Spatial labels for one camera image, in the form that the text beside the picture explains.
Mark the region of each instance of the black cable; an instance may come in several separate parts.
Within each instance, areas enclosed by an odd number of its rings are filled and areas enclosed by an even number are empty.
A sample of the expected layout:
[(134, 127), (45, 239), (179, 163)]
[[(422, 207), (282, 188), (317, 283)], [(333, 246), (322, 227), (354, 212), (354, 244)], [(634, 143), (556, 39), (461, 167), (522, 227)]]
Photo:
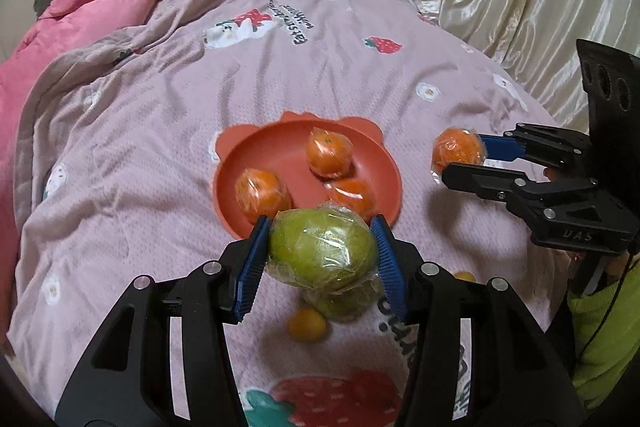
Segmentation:
[(618, 281), (618, 287), (616, 288), (616, 292), (613, 294), (613, 298), (611, 299), (611, 302), (609, 303), (609, 308), (607, 308), (607, 311), (605, 312), (604, 317), (600, 321), (600, 324), (598, 325), (596, 330), (591, 335), (591, 338), (587, 341), (586, 344), (584, 344), (584, 347), (582, 348), (582, 350), (580, 352), (580, 355), (578, 355), (577, 363), (581, 363), (582, 362), (582, 357), (584, 356), (584, 352), (587, 350), (587, 347), (590, 346), (590, 344), (596, 338), (596, 335), (598, 333), (600, 333), (600, 330), (604, 326), (604, 323), (607, 321), (607, 318), (609, 317), (609, 314), (611, 313), (611, 310), (613, 309), (613, 305), (616, 303), (616, 300), (618, 299), (618, 295), (620, 294), (620, 290), (622, 289), (622, 285), (625, 282), (626, 274), (629, 272), (629, 269), (631, 268), (631, 262), (633, 261), (633, 258), (634, 258), (634, 256), (631, 255), (631, 253), (629, 253), (629, 259), (627, 259), (627, 261), (626, 261), (625, 269), (622, 270), (622, 275), (620, 276), (620, 281)]

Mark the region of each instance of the plastic-wrapped green fruit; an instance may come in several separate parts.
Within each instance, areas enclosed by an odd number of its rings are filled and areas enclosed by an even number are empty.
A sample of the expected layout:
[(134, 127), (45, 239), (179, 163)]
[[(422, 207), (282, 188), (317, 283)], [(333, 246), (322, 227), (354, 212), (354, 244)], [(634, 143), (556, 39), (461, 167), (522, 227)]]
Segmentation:
[(351, 322), (384, 295), (378, 277), (365, 281), (362, 285), (347, 290), (340, 295), (315, 290), (305, 290), (305, 301), (311, 304), (325, 318), (336, 322)]
[(296, 208), (276, 215), (268, 273), (299, 288), (340, 293), (370, 278), (378, 245), (369, 227), (345, 208)]

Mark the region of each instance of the pink comforter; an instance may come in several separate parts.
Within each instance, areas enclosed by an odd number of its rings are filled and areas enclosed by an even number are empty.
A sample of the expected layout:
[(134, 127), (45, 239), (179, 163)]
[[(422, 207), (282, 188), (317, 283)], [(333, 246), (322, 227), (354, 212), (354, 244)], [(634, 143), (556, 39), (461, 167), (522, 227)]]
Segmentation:
[(53, 0), (0, 64), (0, 343), (9, 325), (18, 251), (13, 202), (15, 133), (24, 102), (56, 58), (126, 26), (145, 23), (156, 0)]

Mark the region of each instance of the silver screw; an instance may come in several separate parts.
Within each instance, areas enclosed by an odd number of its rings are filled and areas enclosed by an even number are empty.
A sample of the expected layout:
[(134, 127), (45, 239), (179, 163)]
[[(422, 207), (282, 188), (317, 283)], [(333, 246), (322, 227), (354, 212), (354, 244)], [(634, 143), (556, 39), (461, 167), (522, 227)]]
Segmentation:
[(492, 279), (491, 286), (493, 286), (498, 292), (504, 292), (509, 288), (509, 283), (501, 277)]
[(438, 265), (433, 263), (424, 263), (420, 266), (420, 270), (422, 270), (422, 273), (425, 275), (437, 275), (440, 272)]
[(149, 277), (147, 277), (146, 275), (141, 275), (133, 281), (133, 288), (135, 288), (136, 290), (143, 290), (150, 284), (151, 279), (149, 279)]
[(205, 266), (202, 267), (202, 270), (207, 275), (215, 275), (220, 270), (222, 270), (222, 264), (218, 261), (209, 261)]

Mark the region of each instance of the green sleeve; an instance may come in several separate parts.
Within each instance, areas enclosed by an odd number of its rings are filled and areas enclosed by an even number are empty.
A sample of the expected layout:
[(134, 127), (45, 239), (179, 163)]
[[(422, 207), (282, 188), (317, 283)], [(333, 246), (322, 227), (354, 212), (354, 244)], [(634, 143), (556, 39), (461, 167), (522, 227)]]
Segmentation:
[[(618, 283), (588, 297), (568, 296), (579, 354), (598, 328)], [(574, 386), (587, 409), (599, 406), (613, 390), (640, 346), (640, 263), (629, 270), (618, 299), (574, 373)]]

